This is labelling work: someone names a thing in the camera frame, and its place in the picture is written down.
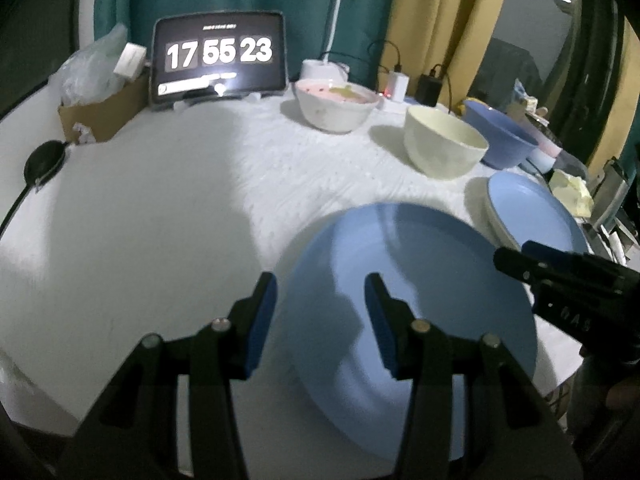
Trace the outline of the person right hand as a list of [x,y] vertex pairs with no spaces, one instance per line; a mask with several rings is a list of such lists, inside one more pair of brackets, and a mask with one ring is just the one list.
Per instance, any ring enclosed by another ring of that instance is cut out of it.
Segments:
[[640,401],[640,386],[620,384],[608,390],[606,406],[611,410],[631,410],[638,408]]

